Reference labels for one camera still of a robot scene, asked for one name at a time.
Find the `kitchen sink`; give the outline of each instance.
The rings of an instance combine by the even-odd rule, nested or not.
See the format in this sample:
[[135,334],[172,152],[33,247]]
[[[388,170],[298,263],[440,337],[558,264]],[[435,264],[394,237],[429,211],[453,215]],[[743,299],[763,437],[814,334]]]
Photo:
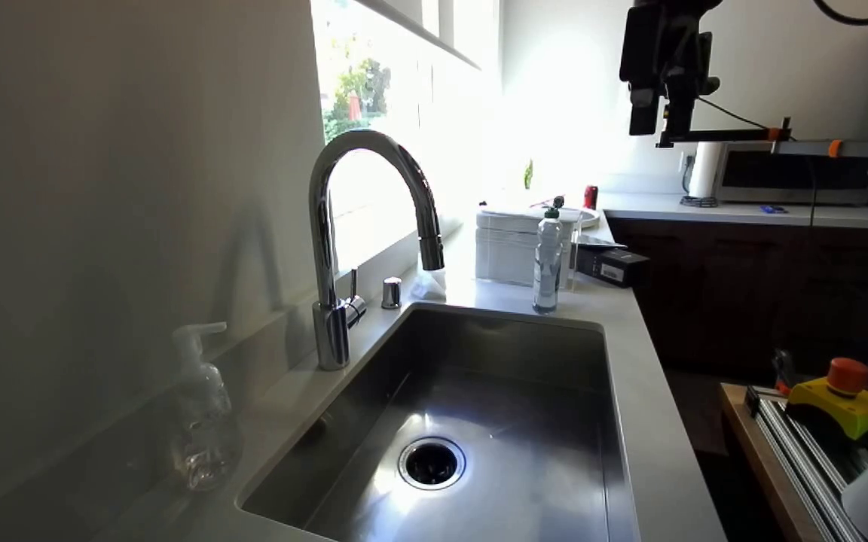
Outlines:
[[411,307],[244,508],[331,540],[633,540],[604,328]]

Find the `white wall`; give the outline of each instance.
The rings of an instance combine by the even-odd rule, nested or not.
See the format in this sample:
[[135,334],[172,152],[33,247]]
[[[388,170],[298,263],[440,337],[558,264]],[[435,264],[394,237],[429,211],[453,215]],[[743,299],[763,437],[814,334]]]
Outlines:
[[317,152],[309,0],[0,0],[0,493],[158,394],[175,327],[313,292]]
[[[631,0],[507,0],[504,93],[513,161],[538,157],[539,177],[575,188],[675,190],[678,152],[627,136],[619,83]],[[868,31],[842,29],[814,4],[726,0],[714,31],[714,103],[763,124],[793,117],[800,139],[868,136]],[[698,128],[739,128],[698,107]]]

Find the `white countertop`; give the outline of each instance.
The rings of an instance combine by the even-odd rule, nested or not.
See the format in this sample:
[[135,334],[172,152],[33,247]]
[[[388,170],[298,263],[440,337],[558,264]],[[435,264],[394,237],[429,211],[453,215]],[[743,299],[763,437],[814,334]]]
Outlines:
[[[474,236],[461,236],[461,240],[448,247],[445,263],[448,306],[534,315],[530,289],[474,280]],[[291,372],[283,380],[279,380],[275,389],[240,415],[244,457],[235,475],[217,493],[190,498],[165,488],[154,490],[135,504],[102,540],[322,540],[291,524],[251,514],[238,504],[361,372],[361,361],[371,358],[401,315],[386,315],[376,307],[367,311],[367,317],[351,334],[353,364],[348,372]],[[645,542],[723,540],[636,297],[592,277],[573,277],[558,297],[558,311],[551,317],[600,323],[607,328],[609,376],[631,501],[636,508],[636,536]]]
[[678,194],[604,194],[600,211],[623,219],[675,219],[675,224],[750,224],[750,225],[821,225],[868,229],[868,209],[816,209],[785,204],[785,215],[765,215],[761,204],[691,209]]

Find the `bottle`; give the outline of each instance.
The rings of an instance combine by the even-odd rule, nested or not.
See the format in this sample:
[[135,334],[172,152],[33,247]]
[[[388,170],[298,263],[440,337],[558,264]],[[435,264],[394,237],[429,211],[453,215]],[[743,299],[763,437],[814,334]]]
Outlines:
[[596,188],[593,184],[584,188],[583,204],[592,211],[596,209]]
[[172,334],[183,358],[175,393],[182,427],[172,437],[172,467],[186,490],[221,488],[240,462],[240,433],[227,384],[203,350],[203,337],[221,333],[227,333],[227,323],[182,327]]
[[538,225],[534,251],[534,311],[551,315],[558,307],[561,280],[561,219],[558,209],[549,209]]

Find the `kitchen cabinet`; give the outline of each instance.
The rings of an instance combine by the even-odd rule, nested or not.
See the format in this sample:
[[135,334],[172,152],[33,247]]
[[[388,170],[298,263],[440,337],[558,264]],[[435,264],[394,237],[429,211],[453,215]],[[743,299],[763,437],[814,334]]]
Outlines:
[[868,358],[868,229],[612,219],[651,255],[636,287],[667,367],[772,380],[772,353],[802,372]]

